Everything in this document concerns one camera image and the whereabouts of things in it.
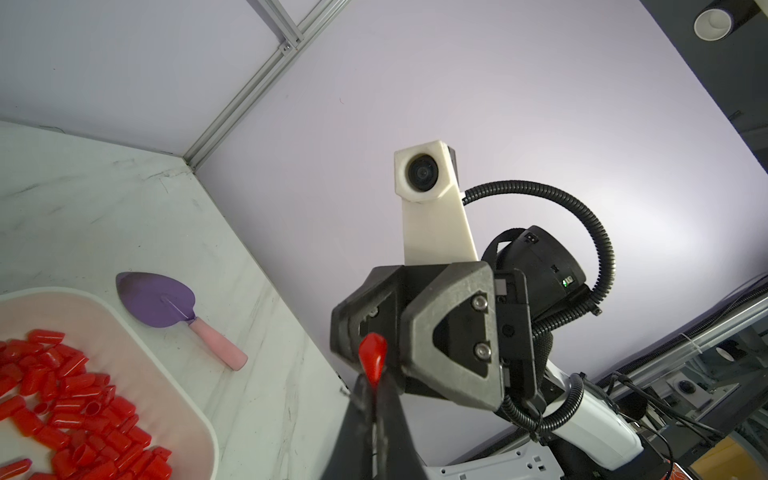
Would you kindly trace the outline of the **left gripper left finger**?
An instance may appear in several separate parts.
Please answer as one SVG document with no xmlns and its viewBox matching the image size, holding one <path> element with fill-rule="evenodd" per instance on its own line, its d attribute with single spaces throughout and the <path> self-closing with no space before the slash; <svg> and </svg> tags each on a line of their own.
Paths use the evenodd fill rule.
<svg viewBox="0 0 768 480">
<path fill-rule="evenodd" d="M 323 480 L 371 480 L 373 478 L 373 426 L 375 390 L 360 374 L 349 396 L 339 434 Z"/>
</svg>

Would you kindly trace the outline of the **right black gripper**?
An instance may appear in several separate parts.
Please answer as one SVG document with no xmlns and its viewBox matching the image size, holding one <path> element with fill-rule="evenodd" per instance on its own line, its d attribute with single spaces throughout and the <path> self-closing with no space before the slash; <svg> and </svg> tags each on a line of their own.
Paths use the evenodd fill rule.
<svg viewBox="0 0 768 480">
<path fill-rule="evenodd" d="M 519 269 L 497 272 L 496 307 L 493 289 L 482 261 L 375 267 L 333 309 L 330 349 L 362 373 L 359 345 L 377 333 L 387 341 L 386 369 L 397 384 L 407 377 L 488 411 L 502 402 L 501 362 L 508 395 L 532 400 L 538 381 L 526 277 Z"/>
</svg>

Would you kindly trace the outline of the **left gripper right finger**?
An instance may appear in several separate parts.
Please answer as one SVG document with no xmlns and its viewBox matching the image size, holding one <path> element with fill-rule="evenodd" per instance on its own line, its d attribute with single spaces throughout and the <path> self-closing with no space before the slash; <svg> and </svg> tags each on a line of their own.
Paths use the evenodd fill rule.
<svg viewBox="0 0 768 480">
<path fill-rule="evenodd" d="M 394 377 L 382 373 L 376 389 L 377 479 L 426 480 L 415 449 Z"/>
</svg>

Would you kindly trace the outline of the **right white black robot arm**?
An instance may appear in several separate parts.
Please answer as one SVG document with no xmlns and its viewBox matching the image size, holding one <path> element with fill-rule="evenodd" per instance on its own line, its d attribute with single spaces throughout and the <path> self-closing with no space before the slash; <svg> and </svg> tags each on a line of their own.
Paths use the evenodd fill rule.
<svg viewBox="0 0 768 480">
<path fill-rule="evenodd" d="M 480 245 L 485 245 L 493 235 L 506 228 L 539 224 L 574 249 L 579 260 L 587 261 L 588 272 L 595 273 L 594 262 L 589 259 L 588 239 L 577 221 L 552 209 L 501 217 L 497 207 L 497 203 L 487 202 L 477 206 L 470 215 L 470 226 Z M 633 341 L 622 338 L 621 333 L 630 327 L 629 321 L 633 317 L 629 311 L 629 290 L 639 285 L 641 268 L 633 260 L 632 252 L 641 242 L 628 217 L 606 209 L 600 211 L 599 217 L 616 251 L 618 280 L 601 318 L 578 320 L 556 333 L 553 362 L 567 372 L 583 370 L 588 374 L 602 374 L 634 350 Z M 360 286 L 372 267 L 401 260 L 400 241 L 399 222 L 392 215 L 385 217 L 382 224 L 365 221 L 354 226 L 345 221 L 339 228 L 333 228 L 323 242 L 329 257 L 317 261 L 315 266 L 325 267 L 327 271 L 315 274 L 316 286 L 301 283 L 296 287 L 313 296 L 300 308 L 301 318 L 304 323 L 316 324 L 314 337 L 319 348 L 347 382 L 354 378 L 352 369 L 334 356 L 329 347 L 331 311 Z M 461 460 L 511 429 L 509 424 L 489 412 L 442 400 L 408 395 L 403 400 L 403 407 L 415 448 L 430 467 Z"/>
</svg>

